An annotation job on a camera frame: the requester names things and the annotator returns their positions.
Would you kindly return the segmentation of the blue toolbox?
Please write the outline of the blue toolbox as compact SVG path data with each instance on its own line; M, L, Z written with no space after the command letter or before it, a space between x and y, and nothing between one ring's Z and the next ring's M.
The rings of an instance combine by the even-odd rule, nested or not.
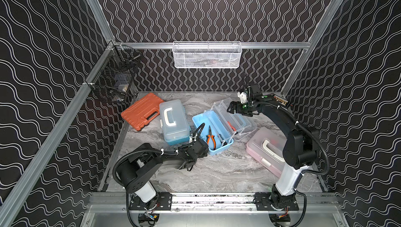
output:
M191 129L182 102L175 99L160 103L159 111L165 142L169 145L188 142Z
M228 105L232 101L233 99L227 98L215 102L210 109L192 118L195 127L199 127L201 124L205 125L200 134L200 137L204 141L207 141L209 126L212 128L217 148L216 150L212 150L209 147L208 154L210 156L215 156L229 149L233 143L251 135L251 133L255 132L257 129L256 123L248 117L240 114L227 113ZM238 132L236 134L228 126L228 121L237 128Z

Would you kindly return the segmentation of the pink toolbox with clear lid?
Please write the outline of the pink toolbox with clear lid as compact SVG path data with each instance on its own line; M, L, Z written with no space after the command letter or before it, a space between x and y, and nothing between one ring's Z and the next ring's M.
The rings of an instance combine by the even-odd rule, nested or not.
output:
M290 176L293 174L292 168L289 167L283 156L285 144L285 138L262 127L247 142L246 152L276 177L280 178L282 173Z

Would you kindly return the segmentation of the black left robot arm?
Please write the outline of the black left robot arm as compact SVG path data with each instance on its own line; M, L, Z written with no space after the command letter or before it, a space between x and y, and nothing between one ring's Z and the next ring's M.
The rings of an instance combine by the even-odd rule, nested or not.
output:
M172 151L156 149L150 143L143 143L116 161L112 169L113 179L124 187L128 195L139 197L143 203L153 201L158 193L150 179L161 167L191 171L198 159L208 156L209 146L201 138L204 128L205 124L202 123L190 135L189 143Z

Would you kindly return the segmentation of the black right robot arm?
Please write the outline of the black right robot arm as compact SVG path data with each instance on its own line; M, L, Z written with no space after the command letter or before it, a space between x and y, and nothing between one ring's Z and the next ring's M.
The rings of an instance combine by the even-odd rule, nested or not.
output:
M291 104L287 99L264 94L259 85L252 84L247 77L238 97L240 100L231 102L227 112L248 117L263 114L286 135L284 172L272 192L282 197L292 196L298 193L298 184L305 174L328 174L330 161L318 137L319 131L298 121L290 111Z

